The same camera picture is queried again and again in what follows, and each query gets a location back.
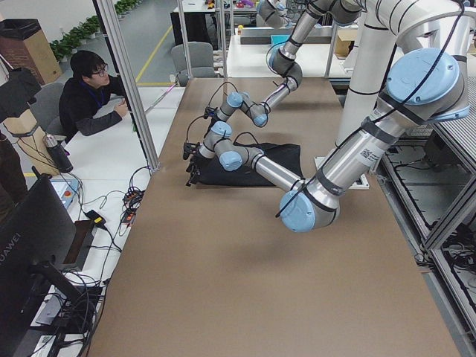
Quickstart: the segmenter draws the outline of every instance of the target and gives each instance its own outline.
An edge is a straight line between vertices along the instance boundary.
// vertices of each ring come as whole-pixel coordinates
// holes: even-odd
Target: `black bottle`
[[[69,173],[73,170],[73,165],[69,161],[68,156],[66,156],[65,150],[52,134],[46,134],[43,138],[43,142],[45,143],[46,150],[48,151],[48,154],[50,154],[54,165],[61,173]]]

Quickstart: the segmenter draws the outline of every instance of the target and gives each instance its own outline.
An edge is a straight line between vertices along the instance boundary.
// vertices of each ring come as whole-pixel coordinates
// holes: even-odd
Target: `black monitor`
[[[15,353],[51,286],[34,267],[61,269],[75,231],[47,176],[0,224],[0,356]]]

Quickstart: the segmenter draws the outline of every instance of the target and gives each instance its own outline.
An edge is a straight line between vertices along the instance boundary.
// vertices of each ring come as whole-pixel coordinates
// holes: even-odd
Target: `black bag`
[[[277,164],[291,170],[299,177],[303,177],[300,169],[300,146],[295,144],[252,144],[242,145],[235,143],[241,147],[258,147],[262,149],[266,156]],[[190,183],[200,182],[202,184],[213,184],[220,186],[274,186],[270,181],[263,178],[248,166],[241,166],[235,171],[226,171],[219,163],[218,157],[209,160],[206,158],[199,158],[194,156],[190,162],[195,165],[195,170],[192,170],[192,180]]]
[[[0,36],[9,39],[27,39],[41,29],[37,19],[6,19],[0,22]]]

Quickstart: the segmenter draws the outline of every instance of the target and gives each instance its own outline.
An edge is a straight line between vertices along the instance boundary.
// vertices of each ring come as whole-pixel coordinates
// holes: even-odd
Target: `cardboard box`
[[[334,53],[337,58],[345,58],[349,55],[350,49],[357,37],[356,28],[344,28],[337,32]]]
[[[54,82],[62,74],[42,30],[27,39],[0,36],[0,54],[14,68],[28,68],[42,85]]]

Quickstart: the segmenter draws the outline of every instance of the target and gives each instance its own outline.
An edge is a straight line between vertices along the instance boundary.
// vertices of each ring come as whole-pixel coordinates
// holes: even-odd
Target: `yellow floor line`
[[[137,87],[156,87],[156,86],[171,86],[173,82],[151,82],[151,83],[136,83]]]
[[[139,72],[139,74],[135,78],[135,82],[138,82],[139,80],[141,80],[142,75],[147,70],[147,67],[149,67],[150,63],[152,62],[152,59],[154,58],[158,49],[162,46],[162,43],[164,43],[165,38],[167,37],[167,35],[170,33],[171,30],[172,30],[172,26],[169,27],[167,32],[162,36],[161,40],[158,42],[158,44],[154,48],[154,51],[152,51],[152,53],[150,54],[149,58],[147,59],[146,63],[144,64],[144,67],[142,67],[141,71]]]

